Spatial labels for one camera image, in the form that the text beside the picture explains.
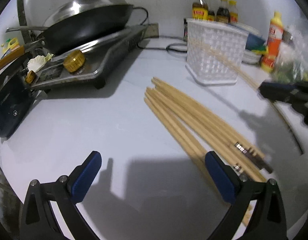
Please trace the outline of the blue bowl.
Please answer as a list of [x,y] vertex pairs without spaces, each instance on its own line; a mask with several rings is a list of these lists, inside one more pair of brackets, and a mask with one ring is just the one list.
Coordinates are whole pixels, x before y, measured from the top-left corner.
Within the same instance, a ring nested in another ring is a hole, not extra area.
[[254,50],[256,48],[259,48],[260,46],[263,46],[264,43],[265,43],[265,40],[262,37],[249,33],[247,37],[245,49]]

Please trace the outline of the cabbage piece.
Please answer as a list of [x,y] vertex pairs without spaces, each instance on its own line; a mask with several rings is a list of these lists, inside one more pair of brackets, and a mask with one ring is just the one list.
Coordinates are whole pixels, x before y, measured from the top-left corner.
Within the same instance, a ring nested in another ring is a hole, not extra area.
[[27,63],[28,70],[33,72],[39,71],[53,56],[53,54],[48,53],[47,56],[38,55],[30,59]]

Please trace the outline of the wooden chopstick bundle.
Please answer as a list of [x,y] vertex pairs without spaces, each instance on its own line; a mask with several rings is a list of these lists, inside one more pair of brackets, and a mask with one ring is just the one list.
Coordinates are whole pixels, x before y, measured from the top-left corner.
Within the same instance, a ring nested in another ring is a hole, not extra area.
[[266,163],[261,150],[187,94],[157,77],[153,77],[151,82],[154,87],[146,89],[145,103],[183,148],[205,180],[211,182],[212,178],[203,163],[206,149],[196,139],[197,135],[238,174],[257,182],[265,182],[261,170],[265,169],[268,173],[273,170]]

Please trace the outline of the yellow cap soy bottle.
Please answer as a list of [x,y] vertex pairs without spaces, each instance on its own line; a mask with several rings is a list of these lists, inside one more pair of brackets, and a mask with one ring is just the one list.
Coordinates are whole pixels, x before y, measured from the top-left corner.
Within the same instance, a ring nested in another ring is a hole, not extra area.
[[220,0],[220,6],[216,13],[216,22],[229,23],[230,22],[230,13],[228,9],[228,0]]

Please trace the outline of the orange squeeze bottle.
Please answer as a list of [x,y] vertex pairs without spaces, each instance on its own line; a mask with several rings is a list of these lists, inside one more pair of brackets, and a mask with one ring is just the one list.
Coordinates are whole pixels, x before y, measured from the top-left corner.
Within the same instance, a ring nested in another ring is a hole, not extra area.
[[261,60],[261,68],[268,73],[273,72],[274,70],[274,63],[279,54],[283,32],[284,26],[281,20],[281,13],[275,11],[273,18],[270,20],[270,28],[266,44],[267,52]]

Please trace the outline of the red cap sauce bottle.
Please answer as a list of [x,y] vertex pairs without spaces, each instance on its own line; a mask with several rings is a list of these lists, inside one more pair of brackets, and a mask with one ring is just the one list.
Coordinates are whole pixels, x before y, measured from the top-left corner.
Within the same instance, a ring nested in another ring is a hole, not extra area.
[[192,4],[192,17],[196,20],[208,19],[208,5],[206,0],[195,0]]

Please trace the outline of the yellow detergent jug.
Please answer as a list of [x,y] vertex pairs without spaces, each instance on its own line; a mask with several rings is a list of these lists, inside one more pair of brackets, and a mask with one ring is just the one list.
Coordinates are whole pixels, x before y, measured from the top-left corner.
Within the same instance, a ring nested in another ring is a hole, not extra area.
[[10,53],[11,51],[17,49],[18,47],[19,47],[19,40],[16,37],[8,39],[5,43],[1,44],[3,54]]

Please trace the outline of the white plastic utensil basket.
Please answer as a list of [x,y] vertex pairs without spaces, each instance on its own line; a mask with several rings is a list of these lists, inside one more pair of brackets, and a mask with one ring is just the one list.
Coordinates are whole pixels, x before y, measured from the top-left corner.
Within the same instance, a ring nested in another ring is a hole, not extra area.
[[248,33],[229,24],[187,19],[186,68],[202,86],[234,85]]

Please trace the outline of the yellow cap amber bottle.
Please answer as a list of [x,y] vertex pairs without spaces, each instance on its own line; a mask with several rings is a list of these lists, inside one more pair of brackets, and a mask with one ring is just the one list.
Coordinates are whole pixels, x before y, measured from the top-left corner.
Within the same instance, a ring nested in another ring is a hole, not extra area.
[[236,7],[236,1],[229,1],[229,14],[230,14],[230,23],[236,23],[239,19],[238,9]]

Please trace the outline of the brass cooker knob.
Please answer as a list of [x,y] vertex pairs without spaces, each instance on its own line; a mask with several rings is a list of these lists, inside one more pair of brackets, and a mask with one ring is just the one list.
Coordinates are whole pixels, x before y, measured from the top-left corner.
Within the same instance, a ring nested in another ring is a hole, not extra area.
[[81,50],[71,52],[63,61],[64,68],[69,73],[78,71],[86,62],[86,58]]

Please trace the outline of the small dark spice jar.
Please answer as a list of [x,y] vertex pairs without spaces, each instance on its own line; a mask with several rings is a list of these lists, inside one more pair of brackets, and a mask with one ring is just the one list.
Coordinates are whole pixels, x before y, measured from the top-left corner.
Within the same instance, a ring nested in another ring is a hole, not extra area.
[[184,27],[183,40],[187,41],[188,40],[188,23],[187,23],[187,19],[186,18],[183,19],[183,27]]

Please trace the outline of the silver induction cooker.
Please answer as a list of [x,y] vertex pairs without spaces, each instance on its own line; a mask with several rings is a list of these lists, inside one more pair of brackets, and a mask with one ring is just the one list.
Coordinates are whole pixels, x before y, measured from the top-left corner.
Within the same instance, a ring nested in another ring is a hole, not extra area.
[[[62,55],[54,56],[37,73],[31,83],[33,90],[47,90],[82,83],[104,87],[108,76],[143,39],[147,26],[135,25],[78,46]],[[64,67],[70,53],[80,50],[85,63],[71,74]]]

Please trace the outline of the stainless steel wok lid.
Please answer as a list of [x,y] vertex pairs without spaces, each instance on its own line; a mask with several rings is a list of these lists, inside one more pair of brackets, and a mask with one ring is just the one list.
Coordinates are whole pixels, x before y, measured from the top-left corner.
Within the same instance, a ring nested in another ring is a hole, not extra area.
[[92,9],[110,5],[126,5],[125,0],[71,0],[57,8],[44,22],[45,27]]

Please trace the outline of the clear plastic bag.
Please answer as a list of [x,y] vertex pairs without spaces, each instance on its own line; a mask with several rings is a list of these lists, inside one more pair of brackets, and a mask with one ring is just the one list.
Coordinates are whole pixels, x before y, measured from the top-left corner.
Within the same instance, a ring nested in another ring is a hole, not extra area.
[[308,81],[308,30],[295,24],[284,30],[272,80],[278,83]]

